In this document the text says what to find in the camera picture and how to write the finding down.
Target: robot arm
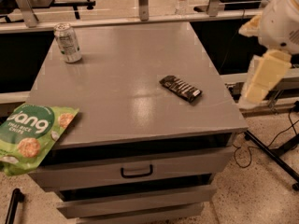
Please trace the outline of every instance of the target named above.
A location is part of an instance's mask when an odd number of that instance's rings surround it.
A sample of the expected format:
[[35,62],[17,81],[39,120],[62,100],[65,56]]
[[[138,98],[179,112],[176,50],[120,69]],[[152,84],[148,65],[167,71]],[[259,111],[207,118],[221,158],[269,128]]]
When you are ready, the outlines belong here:
[[292,55],[299,53],[299,0],[272,0],[239,33],[258,36],[268,48],[258,62],[251,61],[239,100],[240,108],[253,108],[283,79],[292,67]]

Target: speckled floor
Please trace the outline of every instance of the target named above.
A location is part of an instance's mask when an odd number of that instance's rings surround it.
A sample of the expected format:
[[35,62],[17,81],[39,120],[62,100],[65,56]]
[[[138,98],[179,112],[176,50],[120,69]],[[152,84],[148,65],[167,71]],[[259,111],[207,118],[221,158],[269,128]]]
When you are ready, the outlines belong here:
[[[292,120],[299,115],[292,113]],[[277,133],[291,124],[288,114],[266,115],[246,118],[249,129],[261,141],[269,144]],[[293,129],[283,133],[274,142],[277,147],[294,136]],[[254,146],[240,134],[234,142],[242,147],[236,153],[241,165],[249,163],[247,147]],[[299,192],[292,190],[294,180],[271,161],[261,150],[251,148],[252,163],[240,168],[231,158],[222,173],[216,174],[213,184],[218,187],[212,202],[205,203],[197,217],[158,221],[152,224],[295,224],[299,220]],[[294,170],[299,172],[299,147],[283,156]],[[18,207],[15,223],[21,224],[70,224],[75,219],[65,219],[56,209],[61,200],[54,193],[45,193],[29,176],[6,177],[0,173],[0,223],[4,223],[11,192],[15,188],[25,194],[25,202]]]

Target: green bag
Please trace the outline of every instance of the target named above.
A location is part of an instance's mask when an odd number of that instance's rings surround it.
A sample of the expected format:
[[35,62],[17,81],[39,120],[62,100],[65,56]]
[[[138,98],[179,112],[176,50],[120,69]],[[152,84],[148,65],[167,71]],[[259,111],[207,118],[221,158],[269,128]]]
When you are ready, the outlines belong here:
[[77,113],[70,107],[17,107],[0,126],[0,170],[23,175],[36,169]]

